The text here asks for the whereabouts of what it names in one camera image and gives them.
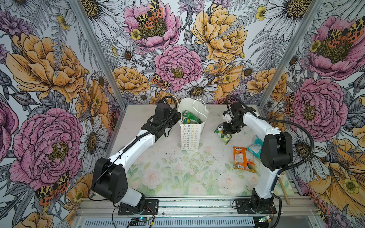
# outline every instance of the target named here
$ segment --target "pink peony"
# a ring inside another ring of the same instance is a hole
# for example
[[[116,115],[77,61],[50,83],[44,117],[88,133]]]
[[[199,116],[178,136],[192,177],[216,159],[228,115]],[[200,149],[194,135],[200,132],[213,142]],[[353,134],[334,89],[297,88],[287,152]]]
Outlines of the pink peony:
[[[318,34],[312,36],[310,53],[306,64],[311,72],[316,72],[322,77],[332,77],[334,80],[344,80],[363,65],[365,65],[365,35],[354,43],[340,43],[336,48],[328,46],[328,32],[331,29],[343,31],[349,28],[355,20],[348,22],[333,16],[329,17],[317,30]]]
[[[156,73],[172,84],[173,91],[180,91],[182,86],[201,78],[203,67],[199,55],[184,46],[169,46],[154,60]]]
[[[155,35],[153,37],[147,37],[146,39],[144,37],[137,39],[136,42],[143,52],[164,49],[171,44],[175,44],[179,40],[181,27],[180,17],[175,17],[175,14],[171,12],[171,8],[168,4],[165,6],[162,1],[159,1],[159,3],[160,8],[163,10],[162,19],[164,25],[166,26],[166,31],[164,32],[163,36]],[[147,6],[141,5],[139,8],[137,8],[135,5],[133,5],[132,8],[126,7],[124,9],[124,23],[127,25],[124,27],[125,31],[130,33],[134,29],[138,30],[139,23],[137,22],[136,18],[139,15],[147,14],[147,11],[149,10],[150,3],[148,3]]]
[[[61,108],[24,121],[14,136],[17,160],[10,167],[11,181],[30,184],[37,190],[52,186],[67,171],[74,177],[81,166],[77,157],[82,134],[78,119]]]
[[[0,162],[8,154],[11,135],[18,128],[19,121],[15,112],[5,102],[0,101]]]
[[[306,79],[294,96],[292,120],[307,129],[316,142],[330,140],[345,124],[348,109],[343,92],[329,78]]]

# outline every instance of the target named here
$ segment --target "mounting plate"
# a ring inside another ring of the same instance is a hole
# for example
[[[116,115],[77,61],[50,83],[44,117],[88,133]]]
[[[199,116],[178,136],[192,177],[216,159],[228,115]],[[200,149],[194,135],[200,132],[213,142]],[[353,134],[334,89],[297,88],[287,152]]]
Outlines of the mounting plate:
[[[146,200],[145,201],[145,207],[151,208],[150,211],[148,209],[143,209],[141,214],[134,213],[134,209],[132,206],[127,204],[121,204],[119,207],[118,215],[152,215],[152,212],[154,215],[157,215],[158,213],[158,200]]]
[[[270,202],[270,205],[272,205],[272,206],[264,206],[264,207],[260,208],[260,211],[262,211],[262,213],[254,212],[251,209],[250,201],[251,201],[251,199],[236,199],[237,213],[239,215],[244,215],[244,214],[249,214],[249,215],[251,215],[251,214],[272,214],[272,213],[276,214],[276,208],[275,208],[273,200],[271,200],[271,202]]]

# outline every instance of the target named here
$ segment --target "green snack bag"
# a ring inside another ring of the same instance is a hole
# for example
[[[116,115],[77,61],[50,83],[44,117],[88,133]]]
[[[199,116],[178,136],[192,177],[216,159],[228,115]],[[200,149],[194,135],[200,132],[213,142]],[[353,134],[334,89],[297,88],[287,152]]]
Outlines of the green snack bag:
[[[232,138],[231,134],[226,134],[226,135],[223,134],[223,124],[218,125],[217,129],[214,132],[220,136],[220,138],[223,140],[224,144],[226,144],[226,145]]]
[[[182,124],[201,124],[201,120],[193,113],[185,110],[182,113]]]

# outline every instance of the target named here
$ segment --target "daisy center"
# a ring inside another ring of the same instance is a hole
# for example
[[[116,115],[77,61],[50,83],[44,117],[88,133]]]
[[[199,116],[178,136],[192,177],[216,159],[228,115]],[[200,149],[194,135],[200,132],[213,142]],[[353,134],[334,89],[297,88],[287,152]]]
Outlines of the daisy center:
[[[94,151],[95,147],[96,147],[96,134],[92,132],[88,140],[88,149],[91,152]]]
[[[248,75],[252,74],[252,70],[251,70],[251,69],[247,69],[247,70],[245,70],[245,71],[243,72],[243,74],[244,74],[245,76],[248,76]]]
[[[68,153],[69,148],[67,146],[67,143],[61,141],[59,143],[53,144],[52,149],[52,153],[47,155],[47,157],[52,161],[56,160],[57,158],[60,161],[63,161]]]
[[[294,64],[296,64],[297,62],[298,62],[298,58],[297,58],[297,57],[293,57],[293,58],[290,60],[289,64],[290,64],[290,65],[294,65]]]
[[[104,78],[103,77],[99,77],[99,85],[104,87]]]
[[[287,14],[294,18],[301,18],[306,13],[312,0],[291,0],[287,4]]]
[[[302,158],[305,158],[310,152],[310,147],[305,143],[298,143],[297,149]]]
[[[305,109],[304,111],[302,112],[304,118],[306,120],[313,120],[314,117],[316,116],[316,114],[314,113],[314,111],[316,110],[316,107],[314,106],[311,106],[309,104],[309,102],[307,102],[305,105],[304,105]]]
[[[193,88],[190,93],[194,96],[198,96],[201,95],[203,92],[204,89],[202,87],[198,87],[198,88]]]
[[[180,67],[177,67],[176,69],[171,67],[171,73],[174,74],[174,78],[182,78],[184,76],[184,70],[181,70]]]
[[[98,8],[93,0],[81,0],[81,3],[85,9],[86,14],[92,18],[98,13]]]
[[[130,52],[126,52],[124,57],[126,58],[126,60],[131,60],[132,59],[132,54]]]

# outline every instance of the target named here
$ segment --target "white paper bag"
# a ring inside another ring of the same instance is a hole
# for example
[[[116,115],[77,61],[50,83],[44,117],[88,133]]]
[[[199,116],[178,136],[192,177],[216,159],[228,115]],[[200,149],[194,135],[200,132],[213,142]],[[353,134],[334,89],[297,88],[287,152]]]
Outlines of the white paper bag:
[[[184,98],[181,100],[178,111],[182,115],[185,110],[193,113],[202,121],[202,123],[183,124],[182,119],[180,119],[179,124],[181,128],[181,149],[197,151],[199,149],[200,135],[203,131],[205,122],[207,121],[209,111],[207,110],[205,102],[202,99],[194,100],[191,98]]]

